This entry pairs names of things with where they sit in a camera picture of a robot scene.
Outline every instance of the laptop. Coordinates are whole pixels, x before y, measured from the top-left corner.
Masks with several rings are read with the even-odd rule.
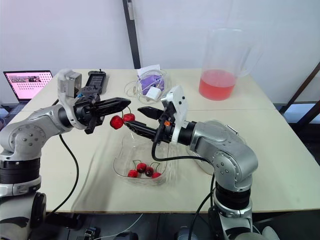
[[[9,113],[13,116],[18,114],[52,79],[49,70],[4,71],[3,73],[19,102]]]

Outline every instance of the red cherry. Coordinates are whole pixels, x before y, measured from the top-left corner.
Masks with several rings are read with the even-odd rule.
[[[152,174],[152,178],[153,179],[155,179],[155,178],[157,178],[157,177],[160,177],[161,176],[161,173],[160,172],[154,172],[153,174]]]
[[[131,170],[129,171],[129,173],[128,173],[128,177],[130,177],[130,178],[136,178],[136,177],[138,177],[138,172],[137,172],[136,170],[134,170],[134,169],[131,169]]]
[[[136,170],[138,171],[138,173],[144,173],[145,172],[145,170],[146,170],[146,168],[147,168],[147,164],[145,164],[145,163],[139,163],[137,166],[136,166]]]
[[[110,120],[110,126],[114,129],[119,129],[124,125],[123,119],[119,115],[115,115]]]
[[[145,175],[147,176],[147,177],[152,177],[152,174],[154,173],[154,169],[151,167],[151,166],[147,166],[146,168],[145,168]]]
[[[123,115],[122,119],[124,122],[131,122],[131,121],[136,120],[136,117],[133,113],[127,113],[127,114]]]

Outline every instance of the black cable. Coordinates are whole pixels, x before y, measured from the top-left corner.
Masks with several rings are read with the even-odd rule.
[[[66,201],[68,201],[68,199],[70,198],[70,196],[73,194],[77,184],[78,184],[78,179],[79,179],[79,165],[78,165],[78,161],[75,157],[75,155],[73,154],[73,152],[70,150],[70,148],[68,147],[68,145],[66,144],[65,140],[63,139],[62,135],[59,134],[59,138],[62,142],[62,144],[64,145],[64,147],[68,150],[68,152],[70,153],[70,155],[72,156],[74,163],[75,163],[75,167],[76,167],[76,177],[75,177],[75,182],[73,184],[73,187],[69,193],[69,195],[63,200],[62,203],[59,204],[59,206],[57,206],[52,212],[50,212],[46,217],[48,218],[50,215],[52,215],[53,213],[55,213],[63,204],[66,203]]]
[[[215,172],[213,172],[212,174],[212,178],[211,178],[211,184],[210,184],[210,192],[212,192],[211,196],[210,196],[210,206],[213,207],[214,205],[214,198],[213,198],[213,188],[214,188],[214,181],[215,181]]]
[[[164,126],[165,126],[165,121],[166,118],[163,117],[160,123],[160,126],[156,130],[154,139],[153,139],[153,144],[152,144],[152,149],[151,149],[151,156],[155,161],[158,162],[163,162],[163,161],[171,161],[171,160],[178,160],[178,159],[197,159],[201,161],[205,161],[209,164],[211,164],[207,159],[200,157],[200,156],[173,156],[173,157],[165,157],[165,158],[157,158],[156,157],[156,147],[159,141],[160,133],[163,131]]]
[[[158,231],[159,231],[159,224],[160,224],[160,216],[161,216],[161,214],[159,213],[158,220],[156,221],[155,240],[158,240]]]
[[[208,228],[210,229],[209,223],[208,223],[200,214],[198,214],[198,216],[202,219],[202,221],[203,221],[204,223],[206,223],[206,225],[207,225]]]
[[[191,225],[190,225],[188,240],[191,240],[192,231],[194,229],[194,225],[195,225],[197,216],[199,215],[199,212],[200,212],[201,208],[206,203],[206,201],[210,198],[210,196],[212,196],[212,193],[213,193],[213,190],[211,192],[209,192],[209,194],[205,197],[205,199],[201,202],[200,206],[196,210],[195,215],[194,215],[194,217],[192,219],[192,222],[191,222]]]
[[[56,105],[59,102],[59,99],[55,100],[52,106]]]
[[[68,232],[68,236],[66,237],[66,240],[69,240],[69,236],[70,236],[70,229],[69,229],[69,232]]]

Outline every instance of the white charger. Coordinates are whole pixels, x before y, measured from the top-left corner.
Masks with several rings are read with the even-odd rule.
[[[157,87],[151,86],[145,96],[149,99],[157,101],[160,95],[161,95],[161,90]]]

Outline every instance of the pink liquid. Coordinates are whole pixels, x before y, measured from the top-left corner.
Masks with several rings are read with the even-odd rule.
[[[210,100],[225,100],[235,87],[236,77],[224,70],[211,69],[201,75],[199,93]]]

